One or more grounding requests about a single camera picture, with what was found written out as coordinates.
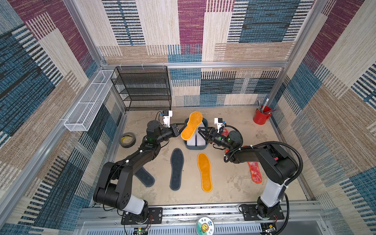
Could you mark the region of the large white mesh insole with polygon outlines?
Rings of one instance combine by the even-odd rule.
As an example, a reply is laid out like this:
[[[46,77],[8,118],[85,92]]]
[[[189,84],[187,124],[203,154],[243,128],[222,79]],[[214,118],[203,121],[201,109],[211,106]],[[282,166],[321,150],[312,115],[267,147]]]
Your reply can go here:
[[[196,147],[197,146],[197,135],[194,134],[191,139],[187,141],[187,146]]]

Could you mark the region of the orange fleece insole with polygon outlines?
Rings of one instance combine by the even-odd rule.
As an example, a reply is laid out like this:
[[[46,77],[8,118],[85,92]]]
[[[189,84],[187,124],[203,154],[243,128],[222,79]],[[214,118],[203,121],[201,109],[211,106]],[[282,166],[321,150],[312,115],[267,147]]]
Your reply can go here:
[[[196,129],[199,127],[199,125],[202,123],[203,115],[199,111],[195,111],[190,114],[187,126],[184,128],[184,130],[181,133],[181,138],[184,141],[190,140],[193,135],[196,132]]]
[[[199,153],[197,157],[197,164],[201,175],[201,187],[206,193],[212,191],[211,178],[211,162],[205,153]]]

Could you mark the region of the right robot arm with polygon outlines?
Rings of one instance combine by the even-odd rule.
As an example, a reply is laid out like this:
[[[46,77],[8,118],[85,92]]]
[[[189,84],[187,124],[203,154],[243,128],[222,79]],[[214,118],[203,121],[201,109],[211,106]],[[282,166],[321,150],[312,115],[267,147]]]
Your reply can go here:
[[[263,193],[257,204],[241,206],[245,220],[269,220],[278,216],[284,218],[280,202],[285,190],[303,170],[303,160],[292,146],[276,141],[263,142],[253,146],[244,146],[241,133],[234,128],[227,136],[214,127],[199,127],[198,134],[210,144],[227,149],[224,162],[234,164],[259,162],[267,176]]]

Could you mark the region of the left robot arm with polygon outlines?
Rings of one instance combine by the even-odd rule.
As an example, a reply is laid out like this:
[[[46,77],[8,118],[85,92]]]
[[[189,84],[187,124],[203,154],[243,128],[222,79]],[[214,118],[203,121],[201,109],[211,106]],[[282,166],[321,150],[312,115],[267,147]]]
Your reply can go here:
[[[93,201],[124,211],[125,215],[135,215],[146,220],[147,202],[132,194],[133,175],[157,157],[163,141],[180,136],[186,126],[185,123],[173,123],[170,127],[164,127],[157,120],[150,121],[137,151],[123,160],[107,162],[103,166]]]

